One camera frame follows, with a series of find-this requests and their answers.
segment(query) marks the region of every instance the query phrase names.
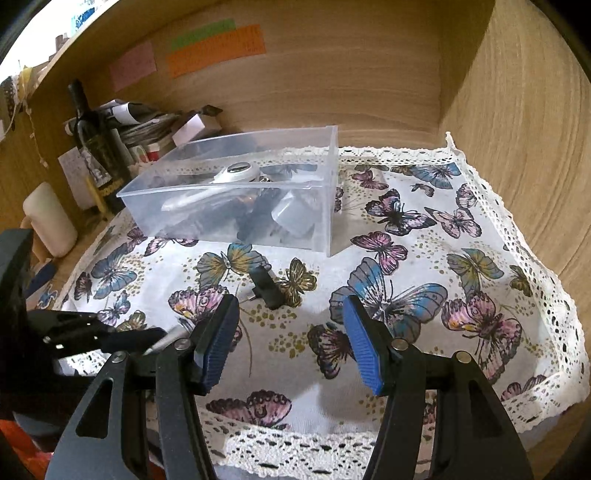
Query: butterfly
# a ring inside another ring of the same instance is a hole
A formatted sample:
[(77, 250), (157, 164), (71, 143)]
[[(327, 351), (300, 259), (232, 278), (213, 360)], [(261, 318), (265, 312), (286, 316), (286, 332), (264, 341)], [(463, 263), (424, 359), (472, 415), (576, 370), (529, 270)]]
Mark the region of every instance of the butterfly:
[(509, 283), (511, 288), (521, 290), (523, 292), (523, 295), (525, 295), (526, 297), (531, 297), (530, 282), (527, 280), (527, 277), (525, 276), (525, 273), (523, 273), (521, 267), (517, 265), (509, 265), (509, 268), (513, 270), (513, 272), (515, 272), (515, 275)]
[(370, 252), (376, 252), (376, 258), (384, 275), (392, 275), (398, 268), (398, 262), (406, 260), (408, 255), (406, 248), (402, 245), (394, 245), (392, 238), (383, 232), (354, 236), (351, 243)]
[(465, 331), (467, 338), (478, 338), (474, 354), (488, 381), (495, 383), (505, 371), (521, 343), (521, 324), (496, 313), (495, 303), (484, 292), (475, 293), (467, 304), (462, 299), (446, 302), (441, 322), (448, 330)]
[(129, 253), (134, 251), (135, 247), (144, 243), (148, 239), (137, 226), (127, 232), (127, 237), (129, 238), (129, 242), (127, 242), (127, 250)]
[(199, 322), (211, 318), (225, 294), (228, 294), (228, 289), (220, 285), (199, 291), (189, 287), (171, 294), (168, 305), (182, 317), (180, 323), (193, 330)]
[(359, 180), (364, 189), (385, 190), (388, 188), (387, 183), (374, 180), (374, 172), (365, 170), (363, 173), (353, 173), (351, 178)]
[(146, 314), (141, 310), (133, 312), (129, 318), (117, 325), (118, 332), (127, 332), (129, 330), (144, 330), (146, 328)]
[(267, 259), (253, 250), (250, 244), (230, 244), (226, 255), (223, 252), (219, 255), (207, 252), (197, 262), (201, 288), (218, 285), (230, 270), (237, 274), (247, 274), (256, 267), (271, 269)]
[(400, 204), (398, 190), (388, 190), (379, 200), (371, 200), (365, 206), (368, 214), (376, 217), (385, 217), (378, 223), (388, 222), (385, 230), (397, 236), (408, 235), (413, 229), (427, 228), (437, 224), (435, 220), (427, 215), (418, 213), (416, 210), (404, 211), (404, 205)]
[(117, 320), (119, 320), (119, 317), (129, 311), (129, 307), (131, 307), (131, 303), (129, 303), (127, 292), (124, 290), (117, 297), (112, 307), (99, 310), (96, 316), (104, 324), (114, 326)]
[(501, 394), (501, 400), (509, 400), (517, 395), (521, 395), (523, 392), (541, 384), (544, 380), (546, 380), (544, 375), (536, 375), (535, 377), (530, 377), (523, 387), (521, 387), (519, 382), (513, 382), (512, 384), (509, 384), (507, 389)]
[(131, 270), (120, 270), (119, 264), (124, 255), (128, 253), (127, 244), (122, 244), (115, 248), (107, 258), (99, 260), (90, 275), (93, 278), (100, 278), (99, 288), (96, 290), (96, 300), (104, 299), (112, 291), (121, 290), (127, 284), (133, 282), (138, 276)]
[(328, 380), (339, 374), (340, 364), (346, 362), (347, 357), (355, 360), (349, 337), (332, 322), (326, 322), (326, 327), (313, 325), (308, 331), (308, 343), (316, 354), (320, 371)]
[(467, 183), (463, 183), (456, 192), (456, 204), (460, 208), (472, 208), (478, 202), (478, 199), (472, 193)]
[(330, 319), (343, 323), (343, 301), (357, 295), (369, 317), (384, 322), (393, 337), (409, 343), (417, 341), (421, 325), (430, 322), (447, 300), (447, 290), (437, 283), (410, 288), (396, 297), (387, 294), (381, 267), (373, 258), (365, 257), (351, 272), (347, 285), (330, 296)]
[(109, 240), (111, 240), (113, 238), (113, 229), (115, 228), (115, 225), (111, 225), (109, 227), (109, 229), (105, 232), (105, 234), (103, 235), (103, 237), (99, 240), (99, 243), (97, 244), (96, 248), (95, 248), (95, 255), (106, 245), (109, 243)]
[(370, 168), (373, 168), (374, 170), (380, 170), (380, 171), (388, 171), (389, 170), (386, 165), (360, 164), (360, 165), (355, 166), (355, 170), (357, 170), (357, 171), (365, 171), (365, 170), (369, 170)]
[(291, 260), (289, 268), (285, 269), (286, 280), (277, 282), (277, 286), (285, 295), (285, 304), (292, 308), (301, 305), (301, 294), (316, 289), (316, 277), (306, 270), (306, 266), (299, 258)]
[(428, 165), (422, 167), (409, 167), (408, 171), (411, 175), (419, 180), (430, 183), (435, 188), (451, 190), (452, 184), (449, 181), (452, 177), (461, 175), (455, 163), (448, 163), (447, 165)]
[(199, 243), (199, 240), (188, 240), (186, 238), (164, 238), (161, 236), (157, 236), (146, 247), (146, 251), (144, 253), (144, 256), (149, 257), (150, 255), (155, 254), (158, 250), (160, 250), (168, 242), (172, 242), (174, 244), (179, 244), (184, 247), (194, 247), (195, 245), (197, 245), (197, 243)]
[(57, 298), (57, 290), (52, 290), (53, 285), (50, 283), (47, 285), (41, 297), (37, 301), (36, 309), (45, 310), (49, 304)]
[(342, 207), (342, 200), (341, 198), (343, 197), (343, 194), (345, 192), (343, 191), (343, 189), (341, 187), (337, 187), (336, 188), (336, 192), (335, 192), (335, 213), (336, 212), (340, 212), (340, 209)]
[(425, 207), (425, 210), (441, 225), (445, 233), (453, 238), (460, 238), (462, 232), (474, 238), (482, 235), (482, 228), (474, 221), (470, 210), (458, 208), (453, 212), (453, 215), (427, 207)]
[(90, 300), (92, 295), (92, 278), (86, 272), (82, 272), (76, 279), (76, 286), (74, 287), (74, 300), (80, 300), (82, 295), (86, 294), (86, 303)]
[(287, 424), (280, 422), (290, 412), (291, 400), (280, 393), (259, 390), (248, 395), (246, 401), (238, 398), (213, 400), (205, 408), (232, 420), (283, 430)]
[(411, 188), (410, 190), (411, 192), (420, 189), (428, 197), (432, 197), (435, 194), (435, 189), (433, 187), (430, 187), (429, 185), (425, 185), (424, 183), (415, 183), (414, 185), (412, 185), (412, 187), (413, 188)]
[(477, 248), (462, 248), (467, 255), (447, 254), (447, 265), (460, 276), (466, 301), (480, 291), (480, 275), (490, 280), (501, 278), (503, 272), (491, 257)]

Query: wine bottle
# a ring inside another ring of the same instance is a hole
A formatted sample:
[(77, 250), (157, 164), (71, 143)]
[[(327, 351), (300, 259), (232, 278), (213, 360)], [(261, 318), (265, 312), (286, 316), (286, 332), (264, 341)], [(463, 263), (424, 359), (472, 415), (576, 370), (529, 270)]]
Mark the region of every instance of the wine bottle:
[(76, 107), (74, 137), (80, 154), (107, 207), (111, 212), (118, 213), (125, 204), (117, 198), (117, 192), (130, 181), (129, 170), (111, 146), (100, 115), (88, 106), (80, 80), (69, 84), (68, 90)]

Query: green sticky note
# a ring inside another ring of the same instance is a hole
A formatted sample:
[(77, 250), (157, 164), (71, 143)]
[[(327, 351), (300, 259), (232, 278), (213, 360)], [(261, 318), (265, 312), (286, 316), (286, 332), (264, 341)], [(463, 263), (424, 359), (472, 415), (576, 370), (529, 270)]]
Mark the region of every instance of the green sticky note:
[(220, 33), (236, 30), (236, 24), (233, 18), (220, 20), (219, 22), (210, 23), (204, 27), (196, 28), (183, 35), (178, 36), (171, 42), (171, 50), (176, 51), (191, 43), (205, 40), (206, 38), (219, 35)]

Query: transparent container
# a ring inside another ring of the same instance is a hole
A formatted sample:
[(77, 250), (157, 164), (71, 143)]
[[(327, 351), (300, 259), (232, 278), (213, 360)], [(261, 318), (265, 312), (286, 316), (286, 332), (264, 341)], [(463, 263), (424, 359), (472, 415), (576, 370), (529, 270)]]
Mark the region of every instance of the transparent container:
[(338, 153), (337, 127), (208, 138), (175, 148), (117, 195), (144, 235), (330, 255)]

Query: white bottle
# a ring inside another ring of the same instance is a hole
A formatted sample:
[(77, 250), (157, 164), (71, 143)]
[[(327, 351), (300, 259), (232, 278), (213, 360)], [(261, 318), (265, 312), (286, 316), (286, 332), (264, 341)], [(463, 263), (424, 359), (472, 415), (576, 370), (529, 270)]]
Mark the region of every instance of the white bottle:
[(22, 209), (53, 257), (63, 257), (72, 249), (78, 232), (51, 185), (41, 183), (22, 203)]

